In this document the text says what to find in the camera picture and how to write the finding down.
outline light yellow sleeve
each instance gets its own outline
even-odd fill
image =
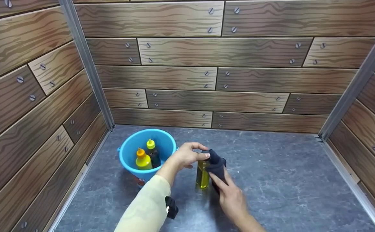
[[[153,176],[127,207],[114,232],[158,232],[167,217],[165,197],[170,193],[169,182]]]

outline yellow bottle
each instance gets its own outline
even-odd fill
[[[210,158],[197,162],[196,185],[201,189],[205,189],[209,186],[209,173],[206,171],[206,167],[210,164],[209,160]]]
[[[146,155],[146,152],[139,147],[136,152],[137,159],[136,159],[136,166],[139,170],[149,170],[152,169],[152,161],[150,157]]]

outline black cloth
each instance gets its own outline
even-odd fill
[[[215,151],[212,149],[209,150],[211,157],[209,159],[210,165],[206,167],[206,171],[208,173],[213,173],[219,179],[226,183],[226,178],[224,178],[224,170],[223,165],[226,167],[226,160],[220,157]],[[213,188],[216,190],[217,194],[219,194],[219,187],[212,181]]]

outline gray floor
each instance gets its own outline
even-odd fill
[[[80,186],[56,232],[112,232],[139,188],[120,165],[117,147],[145,126],[117,125]],[[312,135],[160,128],[178,146],[198,141],[227,160],[253,216],[267,231],[375,231],[375,226]],[[195,189],[196,167],[172,188],[180,209],[163,232],[237,231],[213,189]]]

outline wood panel wall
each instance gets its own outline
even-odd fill
[[[375,73],[328,142],[375,206]]]
[[[0,0],[0,232],[47,232],[106,131],[58,1]]]
[[[117,124],[317,133],[375,43],[375,0],[74,2]]]

